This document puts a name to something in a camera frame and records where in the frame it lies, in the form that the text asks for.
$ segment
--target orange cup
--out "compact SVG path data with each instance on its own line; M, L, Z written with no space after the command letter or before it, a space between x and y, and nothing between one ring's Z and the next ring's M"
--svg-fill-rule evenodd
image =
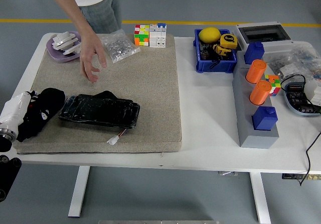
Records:
M261 79L266 66L267 64L263 60L254 60L245 76L246 80L250 83L257 83Z
M265 80L258 81L249 97L251 103L255 105L262 105L269 96L271 90L271 83Z

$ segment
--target yellow floor line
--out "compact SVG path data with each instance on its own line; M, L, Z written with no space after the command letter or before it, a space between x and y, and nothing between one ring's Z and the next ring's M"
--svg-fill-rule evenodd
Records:
M0 23L71 23L68 19L0 19ZM123 24L155 24L166 23L168 25L222 25L235 26L237 24L246 24L250 22L200 22L200 21L141 21L130 20L122 21ZM284 27L312 27L321 28L321 24L306 24L306 23L281 23Z

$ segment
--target white table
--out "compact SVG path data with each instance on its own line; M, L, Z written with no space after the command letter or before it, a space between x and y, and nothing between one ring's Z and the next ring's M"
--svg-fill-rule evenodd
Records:
M45 34L41 39L14 96L31 89L52 35ZM179 152L17 155L11 149L6 155L10 159L18 157L23 163L79 165L71 206L71 211L75 208L79 212L89 166L249 172L258 219L260 223L271 223L260 173L305 173L305 151L321 130L321 119L292 113L279 93L271 100L279 119L279 139L269 149L239 147L233 74L197 73L193 40L175 37L183 142ZM321 144L316 142L309 151L311 174L321 174L320 153Z

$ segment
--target table leg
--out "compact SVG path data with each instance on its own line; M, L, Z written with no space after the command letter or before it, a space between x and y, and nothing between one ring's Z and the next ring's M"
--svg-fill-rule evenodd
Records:
M79 166L74 193L70 204L68 217L80 217L90 166Z
M250 172L255 206L259 223L271 224L269 210L260 172Z

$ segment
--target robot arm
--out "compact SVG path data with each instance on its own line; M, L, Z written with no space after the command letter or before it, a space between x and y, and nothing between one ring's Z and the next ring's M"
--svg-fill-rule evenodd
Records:
M18 126L23 123L31 95L23 92L5 103L0 115L0 152L7 152L18 136Z
M5 103L0 115L0 152L7 152L11 149L12 142L18 136L18 126L24 121L31 95L23 92ZM0 202L4 201L20 170L21 160L11 160L0 155Z

